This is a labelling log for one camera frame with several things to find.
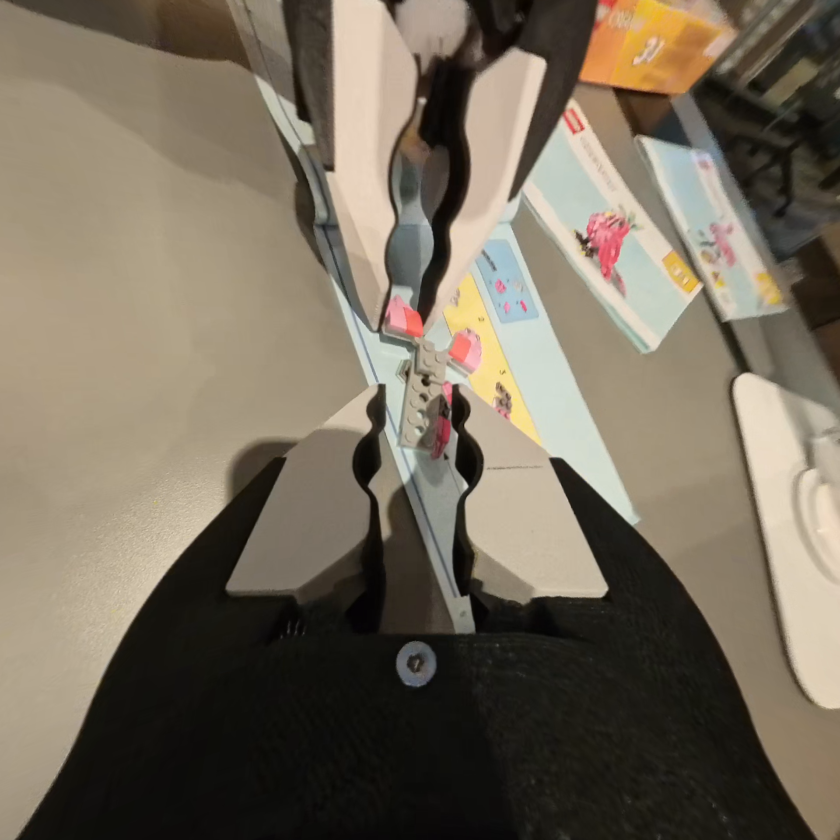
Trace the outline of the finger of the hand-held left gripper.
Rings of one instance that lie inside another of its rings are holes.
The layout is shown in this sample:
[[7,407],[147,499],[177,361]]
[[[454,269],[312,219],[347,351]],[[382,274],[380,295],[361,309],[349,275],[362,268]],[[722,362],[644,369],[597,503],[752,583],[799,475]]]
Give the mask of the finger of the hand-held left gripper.
[[476,74],[460,73],[459,110],[444,123],[448,182],[432,220],[433,255],[417,307],[435,324],[516,193],[513,187],[543,77],[545,59],[509,48]]
[[417,64],[388,7],[332,4],[332,164],[327,170],[354,288],[353,308],[378,332],[392,280],[392,164],[416,99]]

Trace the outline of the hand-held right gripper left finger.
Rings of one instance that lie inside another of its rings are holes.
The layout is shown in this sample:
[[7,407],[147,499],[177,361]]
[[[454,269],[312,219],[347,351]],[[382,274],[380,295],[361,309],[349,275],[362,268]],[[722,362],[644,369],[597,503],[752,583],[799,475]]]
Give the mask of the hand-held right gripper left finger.
[[283,460],[227,580],[233,597],[326,607],[359,632],[380,628],[385,567],[379,503],[385,386],[371,385]]

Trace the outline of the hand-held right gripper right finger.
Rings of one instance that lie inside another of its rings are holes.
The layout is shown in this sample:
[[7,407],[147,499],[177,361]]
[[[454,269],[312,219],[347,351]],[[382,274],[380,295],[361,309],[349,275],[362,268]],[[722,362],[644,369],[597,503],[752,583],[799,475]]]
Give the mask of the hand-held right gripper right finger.
[[600,599],[606,580],[546,450],[462,385],[455,386],[455,513],[462,595],[520,605]]

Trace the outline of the long grey holed plate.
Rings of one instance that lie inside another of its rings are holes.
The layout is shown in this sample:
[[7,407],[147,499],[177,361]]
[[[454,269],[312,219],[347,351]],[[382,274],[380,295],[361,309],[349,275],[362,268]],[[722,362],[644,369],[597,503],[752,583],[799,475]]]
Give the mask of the long grey holed plate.
[[452,432],[453,386],[447,380],[444,361],[422,370],[417,362],[415,356],[397,368],[397,378],[405,386],[397,442],[431,459],[441,459]]

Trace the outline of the pink red brick wing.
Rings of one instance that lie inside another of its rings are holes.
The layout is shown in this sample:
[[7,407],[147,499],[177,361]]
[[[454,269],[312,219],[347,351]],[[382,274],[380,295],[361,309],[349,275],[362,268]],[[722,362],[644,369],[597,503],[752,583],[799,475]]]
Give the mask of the pink red brick wing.
[[418,311],[395,295],[387,303],[381,330],[400,339],[417,340],[424,336],[424,322]]
[[458,330],[448,347],[448,365],[463,375],[471,376],[482,362],[482,345],[478,333],[470,328]]

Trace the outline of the grey desk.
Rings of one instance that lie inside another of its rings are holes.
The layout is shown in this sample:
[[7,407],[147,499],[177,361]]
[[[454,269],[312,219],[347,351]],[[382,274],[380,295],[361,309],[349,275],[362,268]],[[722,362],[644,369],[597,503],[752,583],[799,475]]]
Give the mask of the grey desk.
[[[2,2],[2,838],[56,777],[162,576],[365,387],[225,2]],[[700,298],[642,355],[523,208],[531,277],[640,530],[705,614],[815,835],[838,713],[776,628]]]

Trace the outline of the orange toy set box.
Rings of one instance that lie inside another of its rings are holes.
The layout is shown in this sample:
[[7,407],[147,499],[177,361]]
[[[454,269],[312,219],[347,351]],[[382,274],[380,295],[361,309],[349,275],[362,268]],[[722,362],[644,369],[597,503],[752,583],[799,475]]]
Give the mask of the orange toy set box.
[[738,33],[718,2],[599,1],[580,81],[681,95]]

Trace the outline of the closed booklet red bird cover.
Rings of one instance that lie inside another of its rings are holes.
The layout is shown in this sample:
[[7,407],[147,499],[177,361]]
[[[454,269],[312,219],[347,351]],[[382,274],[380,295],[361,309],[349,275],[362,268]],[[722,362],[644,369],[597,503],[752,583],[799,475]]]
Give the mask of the closed booklet red bird cover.
[[629,189],[575,99],[521,196],[615,325],[639,352],[656,351],[700,281]]

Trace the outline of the open light blue instruction booklet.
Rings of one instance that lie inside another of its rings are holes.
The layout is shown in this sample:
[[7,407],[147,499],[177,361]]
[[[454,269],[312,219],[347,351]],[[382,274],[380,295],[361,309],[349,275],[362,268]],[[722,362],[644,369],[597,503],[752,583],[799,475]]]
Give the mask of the open light blue instruction booklet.
[[[455,471],[455,443],[446,457],[432,460],[398,445],[405,386],[397,379],[399,365],[409,350],[367,328],[352,311],[349,300],[350,267],[338,226],[330,216],[329,190],[316,162],[312,131],[297,117],[293,103],[283,98],[262,77],[256,77],[268,111],[300,163],[315,209],[313,225],[318,251],[339,301],[339,309],[360,359],[366,381],[385,385],[384,436],[393,453],[434,576],[457,633],[473,633],[475,623],[464,596],[457,594],[452,561],[455,505],[466,489]],[[457,302],[447,306],[431,331],[437,347],[448,344],[452,333],[464,328],[478,332],[482,364],[455,381],[488,404],[501,394],[512,397],[511,421],[548,455],[560,457],[578,471],[630,524],[638,516],[627,495],[571,367],[554,333],[543,301],[512,231],[512,220],[522,200],[508,204],[467,276],[458,287]]]

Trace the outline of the closed booklet flamingo cover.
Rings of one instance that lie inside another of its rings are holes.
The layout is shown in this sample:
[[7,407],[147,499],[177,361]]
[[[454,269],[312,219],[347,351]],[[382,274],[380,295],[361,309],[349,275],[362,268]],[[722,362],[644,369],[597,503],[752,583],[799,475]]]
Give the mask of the closed booklet flamingo cover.
[[783,312],[782,288],[725,193],[712,156],[645,135],[636,143],[719,318]]

